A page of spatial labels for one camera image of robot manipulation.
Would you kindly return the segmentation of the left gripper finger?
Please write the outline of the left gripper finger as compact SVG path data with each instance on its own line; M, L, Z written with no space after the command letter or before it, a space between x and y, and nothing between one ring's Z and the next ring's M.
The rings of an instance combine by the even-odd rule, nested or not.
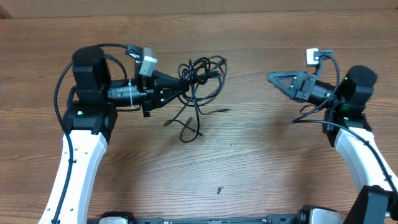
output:
M181 85L156 85L154 87L154 97L152 102L154 103L154 108L161 108L167 103L178 96L186 93L189 90L188 84Z
M154 78L154 84L156 86L179 86L180 84L180 80L178 78L172 77L158 70L153 71L152 77Z

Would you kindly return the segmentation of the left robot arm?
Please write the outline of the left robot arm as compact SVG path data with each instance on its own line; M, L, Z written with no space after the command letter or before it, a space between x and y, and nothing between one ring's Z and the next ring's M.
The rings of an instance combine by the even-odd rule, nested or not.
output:
M110 142L118 114L142 110L145 117L190 89L188 81L155 69L157 58L148 47L121 44L134 59L134 77L112 80L105 44L78 49L61 78L72 71L65 114L55 113L62 127L60 165L40 223L86 223L99 164Z

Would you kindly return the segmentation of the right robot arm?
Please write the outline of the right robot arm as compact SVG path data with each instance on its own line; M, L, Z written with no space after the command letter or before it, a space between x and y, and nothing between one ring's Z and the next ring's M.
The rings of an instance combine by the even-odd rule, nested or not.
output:
M281 223L384 223L397 220L397 176L378 150L373 130L364 114L373 94L377 74L363 65L351 67L336 85L318 78L322 65L312 75L304 71L271 72L268 81L286 97L309 102L313 111L323 110L319 121L332 147L345 161L358 196L347 215L330 208L305 205Z

